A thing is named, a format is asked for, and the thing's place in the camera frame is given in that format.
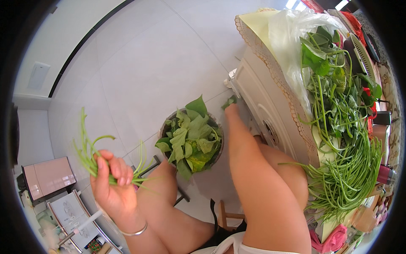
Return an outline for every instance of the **white wall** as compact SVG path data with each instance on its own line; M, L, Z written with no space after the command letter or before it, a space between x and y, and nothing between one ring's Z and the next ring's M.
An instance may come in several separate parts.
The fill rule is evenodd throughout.
M62 66L80 40L107 13L124 0L61 0L48 14L32 39L21 63L14 95L48 97ZM35 62L50 65L40 89L29 89L28 81Z
M19 109L18 120L20 145L18 166L14 169L15 174L21 173L21 166L54 159L48 126L48 111Z

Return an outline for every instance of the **gray bowl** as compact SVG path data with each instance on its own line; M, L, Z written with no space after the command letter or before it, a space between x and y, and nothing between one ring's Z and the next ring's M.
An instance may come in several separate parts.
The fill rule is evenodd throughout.
M180 109L180 111L182 111L183 113L186 114L186 109L185 108ZM173 118L176 118L176 113L177 113L176 111L173 112L170 116L168 116L166 118L166 120L172 120ZM211 113L207 112L207 115L209 116L208 124L211 127L220 127L221 137L222 137L221 138L221 147L220 147L220 149L213 155L213 157L209 161L209 163L210 163L209 165L213 166L218 161L218 158L220 158L220 155L222 154L223 149L224 149L224 132L223 132L223 128L221 127L221 123L218 122L217 119ZM169 131L170 129L171 129L171 127L164 123L162 125L160 131L159 131L159 137L158 138L160 139L160 138L167 137L166 132ZM163 154L164 154L166 159L169 159L169 156L171 155L171 152L164 152Z

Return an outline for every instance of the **silver bangle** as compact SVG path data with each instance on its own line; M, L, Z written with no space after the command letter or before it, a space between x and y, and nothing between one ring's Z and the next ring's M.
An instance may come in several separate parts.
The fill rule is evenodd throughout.
M147 226L148 226L148 222L145 222L145 226L144 226L143 229L141 229L141 230L138 231L138 232L131 233L131 234L126 233L126 232L123 232L123 231L121 231L120 229L119 229L119 230L120 230L120 233L121 233L121 234L123 234L123 235L125 235L125 236L128 236L128 237L133 237L133 236L135 236L135 235L142 234L145 230L147 230Z

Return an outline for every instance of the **bunch of green stems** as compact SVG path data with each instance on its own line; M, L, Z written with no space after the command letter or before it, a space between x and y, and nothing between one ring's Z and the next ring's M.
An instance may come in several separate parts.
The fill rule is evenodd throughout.
M101 139L115 139L114 136L111 135L104 135L96 138L94 141L91 141L86 128L84 124L84 120L86 118L86 114L84 113L84 107L82 107L82 114L81 114L81 125L80 125L80 137L81 137L81 145L82 149L78 149L78 146L76 145L75 139L73 139L73 145L75 147L75 150L78 154L79 161L81 162L82 166L94 177L97 177L97 161L94 157L94 154L97 156L101 156L99 151L95 149L95 143ZM137 168L134 171L134 177L131 181L132 184L135 184L139 187L144 187L142 186L142 182L149 180L150 178L141 178L140 175L145 172L146 169L151 165L152 161L148 166L145 166L145 162L147 160L147 154L145 153L145 158L143 158L143 142L140 142L140 149L139 149L139 155L140 155L140 162L137 166ZM113 177L113 175L110 172L110 175L108 176L109 183L111 185L117 185L117 179Z

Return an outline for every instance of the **plastic bag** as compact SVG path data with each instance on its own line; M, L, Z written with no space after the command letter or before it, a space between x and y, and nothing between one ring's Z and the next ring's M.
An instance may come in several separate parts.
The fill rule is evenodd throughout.
M318 26L333 34L341 28L340 21L333 16L314 13L312 9L282 10L269 18L269 41L276 61L281 66L283 75L299 99L308 119L311 119L311 107L307 91L300 74L301 45L299 37L307 38L307 32L316 32Z

